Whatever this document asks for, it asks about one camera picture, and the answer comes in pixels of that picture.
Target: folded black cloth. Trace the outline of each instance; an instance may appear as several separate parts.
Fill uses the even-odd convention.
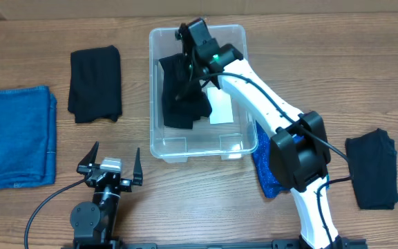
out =
[[[177,100],[176,96],[189,81],[184,69],[185,58],[176,54],[159,60],[164,69],[164,88],[162,90],[162,115],[164,125],[180,129],[193,129],[193,121],[209,117],[211,105],[207,95],[202,92],[199,81],[191,85],[188,94]]]
[[[75,122],[122,115],[121,63],[114,46],[92,48],[71,53],[71,80],[68,111]]]
[[[397,151],[388,132],[377,129],[345,142],[357,203],[366,210],[392,210],[398,202]]]

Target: white paper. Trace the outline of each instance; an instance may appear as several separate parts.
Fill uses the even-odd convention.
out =
[[[231,97],[216,87],[207,89],[208,100],[213,111],[210,115],[210,124],[231,123],[233,121],[233,109],[231,108]]]

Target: wooden table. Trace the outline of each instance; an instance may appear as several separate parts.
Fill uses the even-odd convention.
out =
[[[250,156],[190,158],[167,164],[149,149],[149,33],[192,17],[0,22],[0,89],[45,84],[58,100],[57,178],[53,186],[0,190],[0,248],[23,248],[33,210],[51,193],[81,179],[77,163],[100,141],[98,160],[120,157],[131,175],[141,148],[144,186],[123,194],[115,234],[126,242],[206,243],[297,238],[291,194],[266,199]],[[329,141],[377,127],[398,151],[398,14],[210,17],[210,24],[242,24],[253,68],[281,97],[317,110]],[[121,53],[124,115],[116,122],[75,124],[67,111],[70,52],[115,45]],[[332,154],[332,178],[348,174]],[[31,248],[71,243],[70,211],[92,198],[77,186],[47,204],[30,230]],[[371,248],[398,248],[398,204],[393,211],[359,210],[350,183],[329,191],[340,234],[366,238]]]

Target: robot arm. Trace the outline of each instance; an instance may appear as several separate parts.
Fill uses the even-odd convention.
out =
[[[301,220],[301,238],[306,246],[329,247],[330,240],[319,214],[316,193],[327,182],[326,165],[330,162],[330,154],[328,148],[322,147],[296,127],[301,125],[326,141],[321,117],[315,112],[304,115],[275,94],[231,44],[219,47],[217,41],[211,38],[202,19],[188,25],[182,24],[177,38],[182,40],[186,56],[191,57],[196,77],[204,78],[207,74],[217,76],[223,73],[211,77],[213,84],[245,107],[270,137],[270,162],[274,162],[270,169],[282,185],[291,189]],[[243,77],[250,79],[252,83],[248,84]],[[271,100],[289,119],[281,114]],[[296,144],[293,136],[301,136],[302,139]],[[325,188],[321,190],[320,202],[326,226],[334,240],[338,232],[332,224]]]
[[[290,118],[295,122],[300,120],[299,116],[302,112],[275,94],[275,92],[257,76],[246,59],[235,60],[226,65],[226,67],[224,67],[224,72],[237,73],[253,80],[275,101],[275,103],[280,105],[282,110],[284,110]],[[254,119],[261,125],[269,137],[275,136],[276,130],[279,128],[287,129],[292,125],[292,123],[283,117],[264,94],[254,85],[247,84],[244,80],[232,76],[220,76],[219,85],[223,91],[230,94],[231,97],[237,100],[239,104],[244,106],[246,110],[253,115]],[[321,222],[316,199],[318,188],[326,183],[326,181],[327,177],[319,177],[307,185],[304,192],[300,192],[295,188],[291,189],[301,219],[302,239],[311,248],[326,248],[330,245],[327,233]],[[320,198],[323,217],[330,231],[331,238],[336,238],[338,232],[332,224],[325,188],[321,190]]]

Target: plastic storage bin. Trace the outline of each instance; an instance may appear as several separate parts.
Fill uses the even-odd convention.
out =
[[[208,26],[220,46],[231,43],[247,58],[245,30],[240,25]],[[150,32],[150,150],[156,158],[168,163],[185,163],[190,156],[215,156],[223,160],[241,158],[252,153],[258,144],[256,123],[251,115],[231,99],[233,123],[210,124],[202,117],[193,129],[164,126],[162,87],[164,72],[159,59],[182,52],[182,42],[176,41],[178,28],[156,28]]]

